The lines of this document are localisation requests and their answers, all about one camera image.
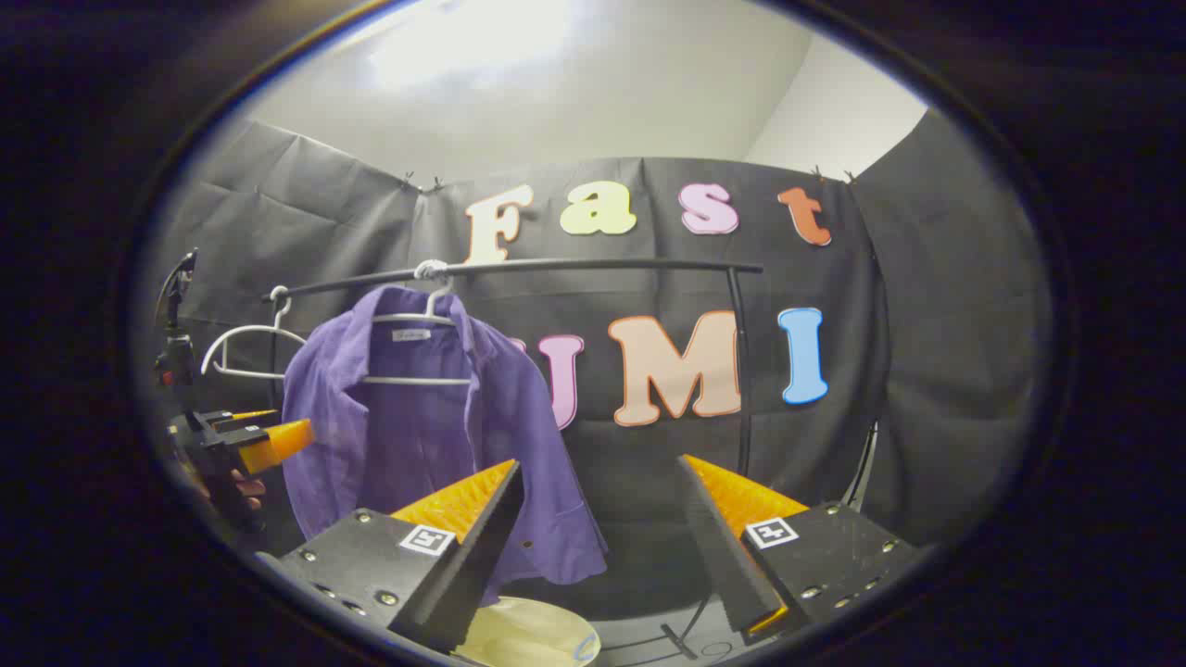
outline colorful foam letter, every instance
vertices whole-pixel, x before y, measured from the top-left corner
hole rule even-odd
[[[818,309],[786,309],[778,313],[778,326],[786,331],[791,352],[791,383],[783,390],[783,400],[791,405],[809,404],[828,393],[828,383],[820,375]]]
[[[812,246],[831,243],[831,233],[816,224],[814,212],[820,212],[820,202],[808,198],[802,188],[791,188],[778,195],[778,201],[791,210],[791,223],[795,231]]]
[[[515,347],[527,354],[527,343],[511,338]],[[540,351],[548,357],[551,373],[551,414],[556,428],[563,431],[576,418],[576,355],[585,351],[580,336],[548,336],[540,341]]]
[[[729,193],[715,183],[691,183],[680,191],[683,225],[693,234],[728,234],[738,228],[738,212],[726,202]]]
[[[531,186],[519,185],[502,195],[470,204],[465,215],[470,216],[470,256],[464,263],[500,262],[506,259],[506,248],[498,247],[498,235],[506,242],[518,236],[518,207],[531,203]]]
[[[623,406],[613,413],[620,426],[645,426],[659,418],[651,404],[655,385],[671,417],[683,417],[691,392],[700,398],[691,411],[718,417],[741,409],[737,376],[737,320],[732,311],[700,316],[681,356],[663,325],[650,316],[625,317],[610,323],[610,337],[621,345]]]
[[[638,222],[630,212],[630,189],[613,180],[578,185],[568,201],[570,205],[560,214],[560,227],[569,234],[625,234]]]

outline white hanger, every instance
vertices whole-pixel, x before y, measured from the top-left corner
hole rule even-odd
[[[423,280],[426,278],[435,278],[444,282],[439,290],[428,294],[428,304],[425,306],[423,313],[412,313],[412,312],[400,312],[393,315],[377,315],[372,322],[432,322],[435,324],[444,324],[446,326],[457,326],[457,324],[447,318],[436,315],[436,298],[444,297],[453,291],[453,277],[442,274],[441,269],[445,268],[445,262],[440,260],[425,260],[420,262],[416,271],[413,272],[413,278],[416,280]],[[468,385],[468,380],[452,379],[452,377],[381,377],[368,375],[363,377],[363,382],[369,382],[371,385]]]
[[[285,287],[283,285],[278,285],[274,290],[272,290],[272,300],[275,301],[276,298],[283,294],[285,292],[288,292],[288,288]],[[263,324],[248,324],[246,326],[236,326],[235,329],[231,329],[230,331],[227,331],[222,336],[215,338],[215,342],[210,344],[210,349],[206,350],[206,356],[202,358],[202,375],[206,374],[206,367],[210,366],[210,357],[213,356],[215,349],[222,345],[223,363],[222,366],[218,366],[218,362],[217,361],[215,362],[215,370],[217,370],[218,373],[222,373],[224,375],[237,375],[240,377],[259,377],[261,380],[283,380],[285,376],[282,373],[260,373],[256,370],[238,370],[236,368],[227,368],[227,344],[230,337],[235,336],[236,333],[242,333],[246,331],[268,331],[270,333],[279,333],[281,336],[286,336],[304,345],[305,338],[301,338],[300,336],[293,333],[292,331],[287,331],[280,328],[280,318],[282,318],[293,307],[292,297],[285,297],[285,298],[287,299],[285,301],[285,307],[280,309],[280,311],[276,312],[276,318],[273,322],[272,326],[267,326]]]

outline orange soft gripper pad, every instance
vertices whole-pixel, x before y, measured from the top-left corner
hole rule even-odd
[[[737,472],[713,465],[691,455],[683,455],[683,458],[708,489],[708,495],[713,497],[713,502],[725,519],[725,523],[728,525],[729,532],[739,540],[748,523],[786,517],[808,509],[806,506]]]
[[[466,533],[486,508],[491,496],[503,483],[515,459],[476,472],[460,482],[427,495],[403,509],[391,514],[393,519],[431,526],[457,533],[457,541],[464,542]]]

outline shirt collar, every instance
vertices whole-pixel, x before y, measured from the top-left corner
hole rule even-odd
[[[355,387],[369,375],[371,326],[374,324],[371,320],[376,315],[422,313],[427,305],[427,293],[397,285],[385,285],[372,290],[359,299],[350,311],[351,317],[342,336],[342,345],[333,352],[336,363],[331,363],[330,368],[330,375],[337,380],[339,388]],[[461,349],[470,357],[470,366],[473,369],[471,383],[477,381],[479,367],[489,356],[490,345],[482,336],[474,336],[472,320],[466,315],[461,299],[457,294],[438,297],[433,310],[436,315],[449,318],[457,325],[458,335],[461,337]]]

